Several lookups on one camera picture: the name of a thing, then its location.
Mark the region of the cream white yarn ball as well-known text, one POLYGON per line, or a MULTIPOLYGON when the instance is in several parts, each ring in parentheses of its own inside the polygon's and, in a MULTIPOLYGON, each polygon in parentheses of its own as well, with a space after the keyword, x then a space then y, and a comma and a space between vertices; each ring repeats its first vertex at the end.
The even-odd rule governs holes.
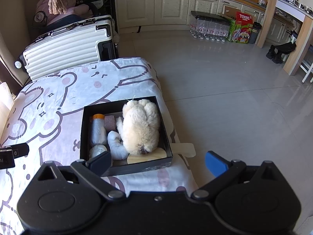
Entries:
POLYGON ((95 145, 91 148, 89 151, 89 159, 95 158, 99 154, 102 154, 103 152, 107 152, 107 148, 105 145, 95 145))

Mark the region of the white cloth bundle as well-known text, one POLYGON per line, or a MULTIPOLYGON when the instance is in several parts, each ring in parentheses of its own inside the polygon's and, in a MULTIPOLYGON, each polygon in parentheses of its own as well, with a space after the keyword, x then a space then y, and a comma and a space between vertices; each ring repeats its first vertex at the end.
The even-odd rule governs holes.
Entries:
POLYGON ((115 131, 110 131, 107 136, 107 142, 113 160, 125 160, 129 153, 121 142, 121 136, 115 131))

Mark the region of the white roll with orange cap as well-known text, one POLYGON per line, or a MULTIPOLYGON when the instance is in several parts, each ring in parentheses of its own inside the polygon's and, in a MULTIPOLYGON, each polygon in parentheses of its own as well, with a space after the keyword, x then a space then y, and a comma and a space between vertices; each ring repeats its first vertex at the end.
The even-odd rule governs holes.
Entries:
POLYGON ((104 127, 104 115, 95 114, 91 118, 90 125, 90 145, 94 147, 96 145, 106 145, 107 132, 104 127))

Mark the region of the brown tape roll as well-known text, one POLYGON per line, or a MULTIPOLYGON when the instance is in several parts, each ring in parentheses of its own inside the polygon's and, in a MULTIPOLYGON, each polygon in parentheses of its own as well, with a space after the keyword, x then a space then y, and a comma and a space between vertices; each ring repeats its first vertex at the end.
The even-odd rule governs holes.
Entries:
POLYGON ((116 131, 116 119, 114 115, 106 115, 104 117, 104 128, 107 133, 116 131))

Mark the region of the beige plush toy keychain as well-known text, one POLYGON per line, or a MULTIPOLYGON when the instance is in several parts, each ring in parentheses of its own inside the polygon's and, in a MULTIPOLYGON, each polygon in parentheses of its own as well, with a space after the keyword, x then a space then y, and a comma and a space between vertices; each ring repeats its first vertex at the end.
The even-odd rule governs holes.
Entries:
POLYGON ((129 155, 153 152, 159 143, 160 115, 148 99, 130 100, 116 119, 118 133, 129 155))

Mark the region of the beige masking tape roll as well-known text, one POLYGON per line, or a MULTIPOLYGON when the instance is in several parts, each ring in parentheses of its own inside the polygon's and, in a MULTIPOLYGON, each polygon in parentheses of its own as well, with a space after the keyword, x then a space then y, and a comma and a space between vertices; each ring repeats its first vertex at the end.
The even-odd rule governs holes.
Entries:
POLYGON ((148 162, 158 159, 164 159, 167 157, 167 153, 164 149, 156 148, 153 152, 141 155, 129 155, 127 157, 127 163, 134 164, 134 163, 141 163, 141 162, 148 162))

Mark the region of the black open box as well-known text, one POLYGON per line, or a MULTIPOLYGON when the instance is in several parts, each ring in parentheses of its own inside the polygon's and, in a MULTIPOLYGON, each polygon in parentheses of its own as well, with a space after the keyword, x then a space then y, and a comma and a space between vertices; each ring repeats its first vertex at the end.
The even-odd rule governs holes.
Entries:
POLYGON ((84 107, 80 158, 101 177, 169 167, 173 154, 157 98, 84 107))

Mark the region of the white ribbed suitcase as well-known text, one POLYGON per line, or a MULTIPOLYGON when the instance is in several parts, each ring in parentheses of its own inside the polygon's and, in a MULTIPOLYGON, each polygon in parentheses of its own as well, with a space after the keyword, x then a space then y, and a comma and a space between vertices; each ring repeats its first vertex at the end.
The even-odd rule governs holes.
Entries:
POLYGON ((118 57, 110 15, 78 21, 38 36, 15 60, 32 81, 72 67, 118 57))

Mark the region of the pink bag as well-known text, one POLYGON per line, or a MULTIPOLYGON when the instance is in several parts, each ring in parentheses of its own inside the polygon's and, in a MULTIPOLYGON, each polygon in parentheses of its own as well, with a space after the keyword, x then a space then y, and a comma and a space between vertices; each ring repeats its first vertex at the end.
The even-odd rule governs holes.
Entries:
POLYGON ((77 5, 76 0, 40 0, 36 6, 33 23, 48 26, 70 15, 88 19, 93 13, 88 5, 77 5))

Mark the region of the red green snack carton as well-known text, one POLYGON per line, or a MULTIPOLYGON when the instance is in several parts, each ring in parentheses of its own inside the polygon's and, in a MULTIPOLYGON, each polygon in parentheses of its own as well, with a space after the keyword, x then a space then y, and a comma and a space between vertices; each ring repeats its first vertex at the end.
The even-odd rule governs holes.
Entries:
POLYGON ((253 17, 249 14, 237 11, 235 18, 231 20, 228 41, 247 44, 253 28, 253 17))

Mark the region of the pack of water bottles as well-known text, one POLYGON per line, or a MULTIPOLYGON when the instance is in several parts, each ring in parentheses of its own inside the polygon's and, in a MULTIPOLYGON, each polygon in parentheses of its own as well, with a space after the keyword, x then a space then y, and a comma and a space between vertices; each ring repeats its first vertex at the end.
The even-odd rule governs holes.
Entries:
POLYGON ((191 11, 190 32, 194 38, 226 42, 231 22, 223 16, 191 11))

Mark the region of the black trash bin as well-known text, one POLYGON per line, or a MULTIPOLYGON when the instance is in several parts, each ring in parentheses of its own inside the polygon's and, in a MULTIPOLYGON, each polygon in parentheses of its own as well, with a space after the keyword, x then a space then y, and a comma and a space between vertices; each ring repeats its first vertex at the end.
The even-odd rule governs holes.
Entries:
POLYGON ((248 43, 249 44, 254 44, 256 42, 256 39, 258 37, 258 34, 260 30, 262 29, 262 25, 258 22, 253 23, 253 27, 251 29, 251 34, 248 43))

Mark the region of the beige fringed cloth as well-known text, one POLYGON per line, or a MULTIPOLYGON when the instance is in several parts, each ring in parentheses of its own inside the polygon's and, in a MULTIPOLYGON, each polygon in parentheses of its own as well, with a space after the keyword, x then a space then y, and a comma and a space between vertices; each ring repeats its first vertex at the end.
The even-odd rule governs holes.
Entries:
POLYGON ((63 0, 49 0, 48 6, 50 14, 58 15, 66 13, 63 0))

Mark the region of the cream cabinet row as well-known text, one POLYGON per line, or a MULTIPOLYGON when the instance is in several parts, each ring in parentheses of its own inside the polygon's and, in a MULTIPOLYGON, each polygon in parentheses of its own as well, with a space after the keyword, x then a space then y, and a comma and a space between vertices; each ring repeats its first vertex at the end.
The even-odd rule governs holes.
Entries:
POLYGON ((265 9, 249 0, 115 0, 119 33, 187 30, 191 12, 226 14, 231 9, 263 23, 265 9))

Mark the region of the wooden table leg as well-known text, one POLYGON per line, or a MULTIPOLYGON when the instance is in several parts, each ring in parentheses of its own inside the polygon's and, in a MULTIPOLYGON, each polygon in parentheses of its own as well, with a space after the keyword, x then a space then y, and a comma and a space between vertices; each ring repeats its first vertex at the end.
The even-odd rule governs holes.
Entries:
POLYGON ((262 29, 260 30, 258 34, 258 38, 255 42, 256 46, 259 48, 263 48, 266 37, 268 35, 272 19, 275 14, 275 9, 276 9, 276 2, 277 0, 268 0, 266 11, 264 14, 264 21, 263 21, 263 26, 262 29))

